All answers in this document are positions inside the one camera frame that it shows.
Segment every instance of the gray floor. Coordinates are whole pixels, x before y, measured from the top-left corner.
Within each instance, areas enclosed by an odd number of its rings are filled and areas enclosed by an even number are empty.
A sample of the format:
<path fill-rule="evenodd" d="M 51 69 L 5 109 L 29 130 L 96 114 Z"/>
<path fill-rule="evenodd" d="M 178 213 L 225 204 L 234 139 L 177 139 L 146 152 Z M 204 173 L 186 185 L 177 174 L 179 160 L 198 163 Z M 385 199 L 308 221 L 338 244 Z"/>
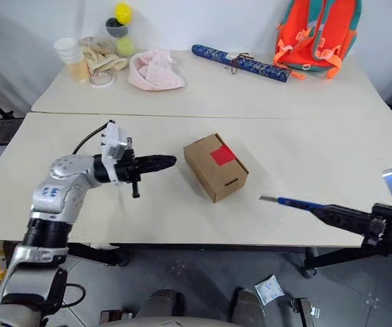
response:
<path fill-rule="evenodd" d="M 185 294 L 188 315 L 226 320 L 236 287 L 250 287 L 276 275 L 287 294 L 265 307 L 267 327 L 302 326 L 289 299 L 308 297 L 320 308 L 316 327 L 392 326 L 392 261 L 372 258 L 319 270 L 313 279 L 297 271 L 302 256 L 254 251 L 131 251 L 126 267 L 103 266 L 70 257 L 69 282 L 86 287 L 82 303 L 53 316 L 50 326 L 91 326 L 101 310 L 136 311 L 163 287 Z M 78 298 L 68 288 L 65 301 Z"/>

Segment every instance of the tabletop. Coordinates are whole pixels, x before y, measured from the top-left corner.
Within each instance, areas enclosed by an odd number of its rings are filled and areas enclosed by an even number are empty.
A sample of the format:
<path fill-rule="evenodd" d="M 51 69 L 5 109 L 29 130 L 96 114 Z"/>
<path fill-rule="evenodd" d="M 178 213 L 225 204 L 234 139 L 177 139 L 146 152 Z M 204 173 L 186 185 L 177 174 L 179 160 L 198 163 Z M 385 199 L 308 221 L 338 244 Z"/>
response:
<path fill-rule="evenodd" d="M 391 112 L 354 57 L 347 57 L 333 80 L 310 74 L 287 83 L 239 70 L 232 75 L 221 63 L 188 51 L 172 51 L 173 69 L 186 86 L 169 91 L 143 91 L 129 84 L 129 68 L 113 85 L 95 89 L 63 69 L 32 107 L 34 112 L 137 114 L 241 118 L 349 119 L 383 117 Z"/>
<path fill-rule="evenodd" d="M 392 204 L 380 177 L 392 167 L 392 119 L 222 119 L 31 113 L 0 158 L 0 239 L 20 240 L 33 190 L 50 164 L 114 119 L 136 155 L 177 157 L 131 187 L 88 192 L 72 242 L 359 247 L 362 237 L 308 212 L 260 201 L 285 196 L 370 211 Z M 183 147 L 217 132 L 250 171 L 245 186 L 212 203 L 183 158 Z M 79 151 L 100 152 L 95 136 Z"/>

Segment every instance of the patterned tube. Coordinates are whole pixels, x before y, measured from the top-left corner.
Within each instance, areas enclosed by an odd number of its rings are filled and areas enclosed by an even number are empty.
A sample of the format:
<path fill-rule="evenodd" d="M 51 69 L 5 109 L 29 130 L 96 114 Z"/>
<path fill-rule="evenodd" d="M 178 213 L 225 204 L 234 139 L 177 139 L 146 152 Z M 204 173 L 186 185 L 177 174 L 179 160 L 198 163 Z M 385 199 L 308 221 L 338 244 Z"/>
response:
<path fill-rule="evenodd" d="M 247 59 L 245 57 L 237 57 L 236 59 L 229 59 L 228 53 L 220 50 L 216 50 L 207 46 L 201 46 L 200 44 L 194 44 L 191 51 L 199 57 L 206 58 L 218 63 L 233 66 L 247 70 L 248 72 L 262 75 L 265 77 L 286 82 L 291 70 L 280 68 L 266 63 L 260 63 L 259 61 Z"/>

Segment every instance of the green ball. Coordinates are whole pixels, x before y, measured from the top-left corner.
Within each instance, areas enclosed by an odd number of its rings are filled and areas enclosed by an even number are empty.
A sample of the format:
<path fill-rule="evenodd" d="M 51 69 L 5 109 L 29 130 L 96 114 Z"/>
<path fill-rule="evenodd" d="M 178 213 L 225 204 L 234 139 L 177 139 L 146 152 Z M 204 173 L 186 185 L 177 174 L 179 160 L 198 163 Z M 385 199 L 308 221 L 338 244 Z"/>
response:
<path fill-rule="evenodd" d="M 128 36 L 120 37 L 116 45 L 117 52 L 122 57 L 130 57 L 135 53 L 135 45 Z"/>

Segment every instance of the pink towel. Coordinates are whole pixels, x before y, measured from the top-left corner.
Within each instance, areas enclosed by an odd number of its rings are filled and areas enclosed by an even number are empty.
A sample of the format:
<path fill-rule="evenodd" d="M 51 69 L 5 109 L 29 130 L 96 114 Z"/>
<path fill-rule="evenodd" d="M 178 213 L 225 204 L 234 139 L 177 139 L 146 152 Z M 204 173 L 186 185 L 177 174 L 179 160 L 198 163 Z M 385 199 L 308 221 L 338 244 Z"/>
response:
<path fill-rule="evenodd" d="M 183 87 L 185 81 L 171 70 L 168 50 L 149 50 L 135 54 L 129 63 L 129 83 L 146 91 Z"/>

